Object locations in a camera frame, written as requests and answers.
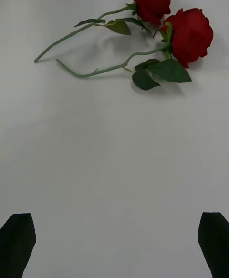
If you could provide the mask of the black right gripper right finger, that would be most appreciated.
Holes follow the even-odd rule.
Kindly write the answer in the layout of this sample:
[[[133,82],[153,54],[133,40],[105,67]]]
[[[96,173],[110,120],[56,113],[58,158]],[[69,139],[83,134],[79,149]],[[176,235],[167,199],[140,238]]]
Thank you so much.
[[[214,278],[229,277],[229,223],[221,213],[202,213],[198,243]]]

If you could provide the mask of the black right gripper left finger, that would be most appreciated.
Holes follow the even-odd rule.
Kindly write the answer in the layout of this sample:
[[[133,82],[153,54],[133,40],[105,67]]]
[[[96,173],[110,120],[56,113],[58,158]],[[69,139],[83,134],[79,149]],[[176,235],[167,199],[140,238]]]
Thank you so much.
[[[21,278],[35,244],[31,214],[11,215],[0,229],[0,277]]]

